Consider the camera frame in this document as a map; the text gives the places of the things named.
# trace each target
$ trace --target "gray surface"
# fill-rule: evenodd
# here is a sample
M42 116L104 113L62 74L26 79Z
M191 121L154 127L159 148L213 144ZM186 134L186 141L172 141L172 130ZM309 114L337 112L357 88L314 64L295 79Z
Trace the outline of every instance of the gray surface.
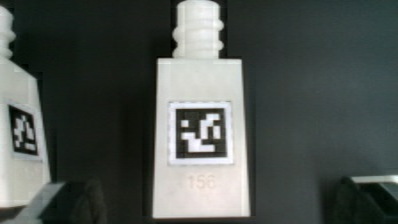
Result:
M382 188L389 192L394 200L398 201L398 184L396 183L382 183L380 184Z
M53 175L101 179L110 223L149 215L168 2L14 0L14 60L42 73ZM245 62L255 148L252 223L325 223L339 177L396 173L396 10L394 0L229 1L227 54Z
M10 223L106 224L101 183L46 184Z

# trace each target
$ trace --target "printed number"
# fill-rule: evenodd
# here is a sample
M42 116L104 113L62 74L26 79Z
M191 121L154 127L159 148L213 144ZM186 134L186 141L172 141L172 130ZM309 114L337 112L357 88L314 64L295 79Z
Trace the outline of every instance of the printed number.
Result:
M190 175L190 188L191 189L213 189L215 188L215 175L199 174Z

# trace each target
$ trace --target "white cylindrical knob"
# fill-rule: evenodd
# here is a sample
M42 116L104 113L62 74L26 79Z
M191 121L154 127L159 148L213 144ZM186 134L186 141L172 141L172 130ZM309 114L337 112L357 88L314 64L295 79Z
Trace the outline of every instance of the white cylindrical knob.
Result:
M223 47L220 42L220 6L207 0L186 0L177 5L177 42L174 58L216 59Z
M12 52L8 50L8 42L14 40L16 35L10 30L12 26L12 14L7 9L0 6L0 56L8 58Z

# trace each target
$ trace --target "white plastic object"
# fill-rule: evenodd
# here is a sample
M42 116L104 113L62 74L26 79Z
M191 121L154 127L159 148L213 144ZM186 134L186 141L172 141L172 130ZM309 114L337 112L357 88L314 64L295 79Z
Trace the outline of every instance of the white plastic object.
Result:
M358 184L364 183L396 183L398 184L398 175L385 176L357 176L350 177L353 182Z
M0 6L0 56L10 57L12 52L8 50L8 42L14 40L16 35L10 30L12 25L12 14L7 9Z
M220 6L207 0L186 0L177 5L177 27L172 33L177 42L174 58L216 59L223 47L218 32Z
M26 205L49 182L37 82L7 59L10 21L0 7L0 208Z
M152 190L152 217L156 219L250 216L241 83L241 60L158 59ZM206 124L200 125L200 123L216 120L213 114L222 108L223 118L220 120L225 124L222 139L225 139L225 147L231 144L232 153L218 157L206 149L199 148L202 152L190 151L190 144L184 143L183 155L191 155L191 158L186 156L177 158L175 154L181 150L175 147L183 142L177 136L183 138L184 133L197 130L195 140L200 140L204 144L206 134L199 133ZM186 119L177 117L175 109L186 109L188 112L191 110L199 118L190 119L191 114L186 114ZM200 117L202 109L209 109L206 115L213 118ZM220 125L220 123L209 124L213 127L209 135L211 132L218 132L215 130Z

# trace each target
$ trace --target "white block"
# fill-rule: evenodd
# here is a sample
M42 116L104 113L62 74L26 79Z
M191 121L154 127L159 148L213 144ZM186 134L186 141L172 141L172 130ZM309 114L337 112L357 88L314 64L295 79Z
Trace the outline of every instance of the white block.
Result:
M190 121L181 120L181 127L188 128L190 127Z
M0 208L26 205L48 182L37 83L0 57Z
M152 217L247 216L241 61L159 59Z

